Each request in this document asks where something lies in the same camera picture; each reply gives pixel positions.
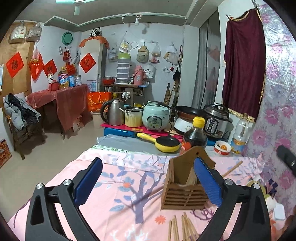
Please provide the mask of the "wooden slatted utensil holder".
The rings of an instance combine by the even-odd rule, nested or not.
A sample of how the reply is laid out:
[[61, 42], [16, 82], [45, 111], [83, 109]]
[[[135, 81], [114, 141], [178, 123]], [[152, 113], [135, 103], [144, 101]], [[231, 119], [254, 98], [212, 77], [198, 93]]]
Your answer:
[[161, 210], [203, 209], [208, 197], [194, 172], [194, 161], [202, 158], [210, 167], [215, 162], [207, 155], [203, 147], [192, 147], [180, 156], [169, 160], [165, 184], [161, 199]]

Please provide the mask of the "pink deer print tablecloth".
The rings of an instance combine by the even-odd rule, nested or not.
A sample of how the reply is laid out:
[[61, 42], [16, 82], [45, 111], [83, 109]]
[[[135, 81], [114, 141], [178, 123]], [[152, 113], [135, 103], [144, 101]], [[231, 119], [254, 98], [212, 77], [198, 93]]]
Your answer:
[[[239, 161], [243, 163], [227, 175], [238, 185], [257, 181], [264, 168], [262, 157], [222, 156], [206, 152], [223, 175]], [[100, 240], [166, 240], [174, 237], [173, 219], [191, 223], [190, 235], [200, 235], [212, 219], [217, 206], [210, 200], [203, 209], [161, 210], [161, 199], [169, 160], [177, 156], [150, 155], [95, 145], [83, 152], [57, 174], [47, 186], [61, 184], [86, 169], [94, 158], [103, 169], [85, 204], [83, 217]]]

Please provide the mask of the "red white small bowl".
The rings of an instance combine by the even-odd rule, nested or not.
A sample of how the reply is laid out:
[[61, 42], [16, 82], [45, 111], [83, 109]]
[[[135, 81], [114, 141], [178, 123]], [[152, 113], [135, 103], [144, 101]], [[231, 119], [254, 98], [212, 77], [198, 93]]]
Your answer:
[[228, 156], [231, 153], [231, 146], [225, 141], [217, 141], [214, 145], [214, 151], [222, 156]]

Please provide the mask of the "stainless steel electric kettle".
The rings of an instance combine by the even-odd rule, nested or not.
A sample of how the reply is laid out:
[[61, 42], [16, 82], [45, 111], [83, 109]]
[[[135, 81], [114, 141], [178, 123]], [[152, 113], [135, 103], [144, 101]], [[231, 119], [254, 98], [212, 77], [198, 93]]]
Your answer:
[[111, 126], [123, 125], [125, 123], [123, 108], [123, 101], [119, 98], [105, 102], [100, 110], [102, 120]]

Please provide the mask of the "cream pot with lid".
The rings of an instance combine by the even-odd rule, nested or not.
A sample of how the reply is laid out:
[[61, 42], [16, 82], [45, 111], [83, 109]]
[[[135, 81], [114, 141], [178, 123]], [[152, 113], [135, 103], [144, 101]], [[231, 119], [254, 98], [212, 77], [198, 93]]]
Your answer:
[[142, 126], [143, 108], [136, 106], [128, 106], [126, 108], [119, 108], [125, 116], [125, 125], [129, 128], [138, 128]]

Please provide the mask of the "black silver pressure cooker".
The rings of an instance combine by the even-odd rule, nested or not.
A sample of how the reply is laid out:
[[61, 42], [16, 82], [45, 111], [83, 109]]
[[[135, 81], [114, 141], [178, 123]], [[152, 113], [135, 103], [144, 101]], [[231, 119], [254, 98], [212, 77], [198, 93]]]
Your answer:
[[213, 138], [222, 138], [226, 133], [228, 123], [232, 123], [229, 119], [230, 112], [222, 104], [215, 103], [203, 107], [205, 133]]

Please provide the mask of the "clear plastic bottle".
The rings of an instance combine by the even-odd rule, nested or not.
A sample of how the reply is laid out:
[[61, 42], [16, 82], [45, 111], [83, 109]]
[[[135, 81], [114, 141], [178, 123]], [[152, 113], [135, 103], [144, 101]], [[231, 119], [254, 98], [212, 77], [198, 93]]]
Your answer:
[[241, 154], [241, 152], [243, 151], [245, 144], [247, 142], [248, 129], [248, 114], [244, 113], [243, 118], [241, 118], [236, 125], [235, 132], [233, 134], [232, 141], [230, 144], [233, 153]]

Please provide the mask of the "wooden chopstick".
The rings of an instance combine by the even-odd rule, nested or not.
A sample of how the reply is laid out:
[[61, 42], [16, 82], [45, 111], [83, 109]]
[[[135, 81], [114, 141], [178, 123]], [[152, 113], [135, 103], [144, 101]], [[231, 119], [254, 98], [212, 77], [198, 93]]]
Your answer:
[[173, 230], [174, 230], [174, 239], [175, 241], [179, 241], [179, 232], [178, 232], [178, 225], [177, 225], [177, 217], [174, 216], [174, 219], [173, 219]]
[[243, 163], [243, 161], [239, 161], [234, 167], [232, 167], [226, 173], [224, 173], [222, 175], [222, 177], [225, 178], [227, 175], [229, 175], [231, 172], [233, 172], [235, 169], [237, 169], [242, 163]]

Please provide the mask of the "dark wok on white cooker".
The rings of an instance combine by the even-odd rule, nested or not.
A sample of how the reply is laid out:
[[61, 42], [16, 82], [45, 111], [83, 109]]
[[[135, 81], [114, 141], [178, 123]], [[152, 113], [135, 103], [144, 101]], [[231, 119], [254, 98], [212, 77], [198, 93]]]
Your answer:
[[204, 117], [202, 109], [196, 109], [189, 106], [178, 105], [175, 107], [177, 118], [174, 122], [175, 131], [183, 135], [186, 131], [193, 127], [193, 120], [196, 116]]

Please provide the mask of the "olive white plush toy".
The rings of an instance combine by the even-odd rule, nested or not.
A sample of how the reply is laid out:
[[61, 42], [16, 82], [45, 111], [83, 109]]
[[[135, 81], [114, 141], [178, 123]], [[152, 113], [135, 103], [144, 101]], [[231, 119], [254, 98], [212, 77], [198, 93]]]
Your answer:
[[262, 193], [263, 193], [266, 205], [267, 205], [268, 212], [271, 213], [276, 207], [276, 204], [277, 204], [276, 200], [273, 199], [269, 194], [267, 194], [266, 188], [258, 182], [249, 181], [247, 183], [247, 186], [251, 187], [252, 184], [258, 184], [260, 186], [260, 189], [262, 190]]

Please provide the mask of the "mint green rice cooker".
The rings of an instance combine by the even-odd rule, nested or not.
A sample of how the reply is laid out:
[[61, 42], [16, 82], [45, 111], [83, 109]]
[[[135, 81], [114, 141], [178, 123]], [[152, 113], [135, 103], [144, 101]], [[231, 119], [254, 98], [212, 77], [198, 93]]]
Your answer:
[[161, 132], [169, 123], [170, 108], [162, 102], [148, 102], [144, 106], [142, 123], [147, 130]]

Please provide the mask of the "dark soy sauce bottle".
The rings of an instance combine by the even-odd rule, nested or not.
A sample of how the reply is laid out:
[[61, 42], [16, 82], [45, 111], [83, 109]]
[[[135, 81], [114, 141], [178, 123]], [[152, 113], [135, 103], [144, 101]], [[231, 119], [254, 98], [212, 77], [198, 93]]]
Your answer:
[[204, 126], [204, 118], [196, 116], [193, 119], [193, 127], [185, 132], [183, 135], [183, 141], [180, 149], [181, 155], [194, 146], [202, 147], [203, 149], [205, 149], [208, 139], [204, 132]]

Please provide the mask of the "yellow small frying pan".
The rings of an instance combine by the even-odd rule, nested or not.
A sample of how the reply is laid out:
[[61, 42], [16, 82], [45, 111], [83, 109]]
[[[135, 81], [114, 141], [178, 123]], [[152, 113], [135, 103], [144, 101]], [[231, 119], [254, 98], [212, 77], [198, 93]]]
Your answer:
[[137, 137], [154, 143], [155, 147], [163, 153], [173, 153], [180, 148], [180, 141], [174, 137], [159, 136], [154, 138], [146, 133], [137, 133]]

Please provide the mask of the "red gift box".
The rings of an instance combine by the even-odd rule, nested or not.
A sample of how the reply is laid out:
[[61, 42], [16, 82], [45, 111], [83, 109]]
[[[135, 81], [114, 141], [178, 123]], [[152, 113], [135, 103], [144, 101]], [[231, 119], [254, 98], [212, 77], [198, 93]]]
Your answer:
[[87, 95], [88, 110], [100, 111], [103, 104], [111, 99], [111, 92], [90, 92]]

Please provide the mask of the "white refrigerator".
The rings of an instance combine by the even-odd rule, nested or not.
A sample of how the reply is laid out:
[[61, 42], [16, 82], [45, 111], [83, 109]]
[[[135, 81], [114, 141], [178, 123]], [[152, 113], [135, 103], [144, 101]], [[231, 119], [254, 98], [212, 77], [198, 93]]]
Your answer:
[[101, 79], [105, 76], [107, 47], [98, 39], [90, 39], [80, 47], [79, 75], [82, 84], [86, 84], [90, 92], [100, 92]]

